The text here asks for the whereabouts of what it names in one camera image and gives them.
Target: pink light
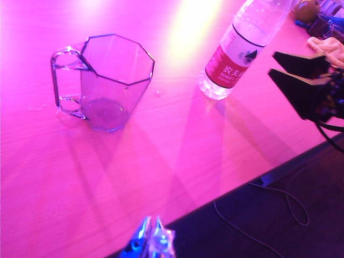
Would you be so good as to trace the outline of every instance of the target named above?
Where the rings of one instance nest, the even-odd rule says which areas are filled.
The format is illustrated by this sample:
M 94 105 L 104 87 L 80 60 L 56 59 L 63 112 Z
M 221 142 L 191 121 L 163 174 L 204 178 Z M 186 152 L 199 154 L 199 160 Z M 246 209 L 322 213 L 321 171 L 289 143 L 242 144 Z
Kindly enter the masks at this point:
M 199 51 L 223 0 L 181 1 L 168 38 L 169 59 L 180 66 Z

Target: wooden table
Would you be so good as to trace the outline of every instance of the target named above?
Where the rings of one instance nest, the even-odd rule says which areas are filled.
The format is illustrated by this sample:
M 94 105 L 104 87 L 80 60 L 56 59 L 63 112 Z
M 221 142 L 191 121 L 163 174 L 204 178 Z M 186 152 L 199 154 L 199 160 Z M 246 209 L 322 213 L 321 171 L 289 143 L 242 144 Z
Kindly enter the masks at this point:
M 279 67 L 274 51 L 312 53 L 292 16 L 227 99 L 199 91 L 242 3 L 2 2 L 2 257 L 109 255 L 144 216 L 170 223 L 324 141 L 267 75 Z M 140 42 L 156 61 L 113 133 L 56 112 L 49 67 L 56 49 L 107 33 Z

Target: plastic bottle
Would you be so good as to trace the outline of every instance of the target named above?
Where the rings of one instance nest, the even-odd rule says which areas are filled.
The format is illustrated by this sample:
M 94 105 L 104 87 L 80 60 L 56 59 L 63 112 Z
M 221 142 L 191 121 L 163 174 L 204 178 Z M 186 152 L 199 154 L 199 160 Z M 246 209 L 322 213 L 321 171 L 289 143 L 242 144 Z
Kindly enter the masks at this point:
M 228 96 L 260 51 L 280 30 L 293 0 L 246 0 L 199 77 L 209 98 Z

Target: floor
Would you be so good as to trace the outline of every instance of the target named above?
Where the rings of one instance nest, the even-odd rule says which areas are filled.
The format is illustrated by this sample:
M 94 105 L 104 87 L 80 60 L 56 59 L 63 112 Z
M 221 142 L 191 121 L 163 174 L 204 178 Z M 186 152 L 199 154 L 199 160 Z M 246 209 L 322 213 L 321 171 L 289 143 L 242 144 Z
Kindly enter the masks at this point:
M 344 134 L 334 140 L 344 148 Z M 309 225 L 295 221 L 286 194 L 246 185 L 175 221 L 177 258 L 344 258 L 344 154 L 325 143 L 272 170 L 254 182 L 287 190 L 305 207 Z M 307 216 L 295 201 L 296 219 Z

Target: pink cloth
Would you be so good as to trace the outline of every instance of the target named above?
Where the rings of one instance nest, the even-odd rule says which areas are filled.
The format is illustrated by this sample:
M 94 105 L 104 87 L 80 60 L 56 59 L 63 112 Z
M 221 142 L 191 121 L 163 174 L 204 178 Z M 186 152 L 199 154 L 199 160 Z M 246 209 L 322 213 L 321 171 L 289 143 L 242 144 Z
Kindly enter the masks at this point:
M 344 45 L 336 38 L 320 40 L 310 37 L 307 44 L 317 53 L 323 52 L 327 55 L 328 61 L 339 68 L 344 69 Z

